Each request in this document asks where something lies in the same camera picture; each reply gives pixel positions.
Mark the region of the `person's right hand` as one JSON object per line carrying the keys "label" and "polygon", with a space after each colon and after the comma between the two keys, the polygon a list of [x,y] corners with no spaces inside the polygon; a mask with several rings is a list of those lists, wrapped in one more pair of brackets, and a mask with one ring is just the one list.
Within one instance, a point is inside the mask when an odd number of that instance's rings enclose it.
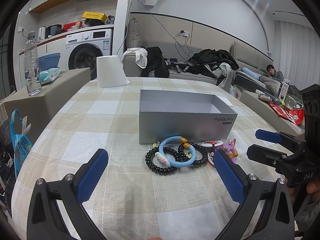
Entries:
{"label": "person's right hand", "polygon": [[[320,185],[319,185],[319,180],[313,180],[311,182],[308,183],[307,187],[306,187],[306,192],[307,194],[311,194],[309,203],[313,203],[313,202],[317,202],[319,201],[319,191],[320,191]],[[296,188],[288,188],[289,190],[289,194],[290,194],[290,198],[291,198],[291,202],[295,201],[296,198],[296,191],[297,191],[297,187]]]}

